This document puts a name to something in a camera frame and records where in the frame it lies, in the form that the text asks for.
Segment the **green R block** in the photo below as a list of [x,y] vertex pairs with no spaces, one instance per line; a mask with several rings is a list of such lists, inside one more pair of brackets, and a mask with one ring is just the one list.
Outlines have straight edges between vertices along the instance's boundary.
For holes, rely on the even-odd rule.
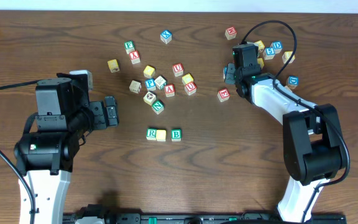
[[157,140],[157,130],[154,128],[148,128],[146,132],[146,139],[149,141]]

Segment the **green B block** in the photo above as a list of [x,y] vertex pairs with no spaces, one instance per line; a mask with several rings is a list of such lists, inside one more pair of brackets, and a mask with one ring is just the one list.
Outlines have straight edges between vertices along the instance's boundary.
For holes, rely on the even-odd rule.
[[181,138],[182,138],[181,129],[171,130],[171,140],[172,141],[181,141]]

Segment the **yellow O block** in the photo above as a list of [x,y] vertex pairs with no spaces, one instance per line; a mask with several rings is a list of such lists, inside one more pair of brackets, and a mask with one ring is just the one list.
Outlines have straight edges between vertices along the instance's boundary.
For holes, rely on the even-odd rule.
[[157,141],[161,141],[161,142],[165,142],[167,138],[167,131],[164,129],[158,129],[156,131],[156,140]]

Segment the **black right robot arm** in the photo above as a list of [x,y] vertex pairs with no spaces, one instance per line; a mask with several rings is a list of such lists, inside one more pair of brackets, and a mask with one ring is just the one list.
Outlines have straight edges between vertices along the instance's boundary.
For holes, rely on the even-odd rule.
[[350,155],[333,105],[305,101],[284,87],[260,65],[229,63],[225,83],[233,84],[240,97],[262,108],[283,128],[283,158],[290,175],[277,205],[280,219],[306,223],[324,187],[342,182],[350,169]]

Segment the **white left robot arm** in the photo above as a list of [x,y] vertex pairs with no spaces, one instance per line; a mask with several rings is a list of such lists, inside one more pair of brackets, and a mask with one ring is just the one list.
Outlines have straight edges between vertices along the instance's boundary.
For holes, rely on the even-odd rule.
[[62,223],[73,160],[86,135],[119,124],[114,97],[90,101],[92,89],[87,70],[37,82],[38,112],[27,119],[14,147],[23,178],[20,223]]

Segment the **blue T block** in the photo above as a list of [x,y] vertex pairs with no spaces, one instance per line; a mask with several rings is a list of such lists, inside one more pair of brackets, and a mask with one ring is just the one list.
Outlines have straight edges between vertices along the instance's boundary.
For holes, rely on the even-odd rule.
[[226,78],[226,72],[227,72],[227,67],[224,67],[223,68],[223,79]]

